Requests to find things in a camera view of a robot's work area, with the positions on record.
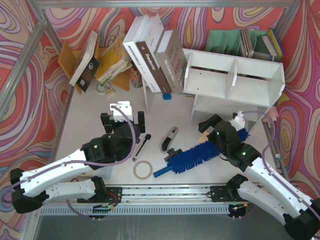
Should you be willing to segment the blue microfiber duster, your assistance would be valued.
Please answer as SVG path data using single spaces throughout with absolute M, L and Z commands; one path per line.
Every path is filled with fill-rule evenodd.
M 222 150 L 211 142 L 216 137 L 216 131 L 213 130 L 207 135 L 208 140 L 200 143 L 189 150 L 182 151 L 177 150 L 168 157 L 167 166 L 154 172 L 153 176 L 155 178 L 164 175 L 167 172 L 174 172 L 175 174 L 184 173 L 204 162 L 207 162 L 215 157 L 222 154 Z

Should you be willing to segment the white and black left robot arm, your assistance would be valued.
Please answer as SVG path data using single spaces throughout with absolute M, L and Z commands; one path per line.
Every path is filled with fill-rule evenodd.
M 103 179 L 69 182 L 79 174 L 96 171 L 125 162 L 133 154 L 136 143 L 145 133 L 145 114 L 138 112 L 138 122 L 103 113 L 100 116 L 106 133 L 93 138 L 72 154 L 38 169 L 10 171 L 13 187 L 11 201 L 19 214 L 30 213 L 57 200 L 76 199 L 78 203 L 118 203 L 120 199 L 108 190 Z

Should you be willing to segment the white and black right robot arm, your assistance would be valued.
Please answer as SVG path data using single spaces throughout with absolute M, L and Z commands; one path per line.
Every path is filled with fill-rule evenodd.
M 237 194 L 276 218 L 294 240 L 311 240 L 320 230 L 320 200 L 294 187 L 267 163 L 264 152 L 240 140 L 246 112 L 233 113 L 225 121 L 219 115 L 198 124 L 198 131 L 214 130 L 207 139 L 219 147 L 226 160 L 242 171 L 227 182 Z

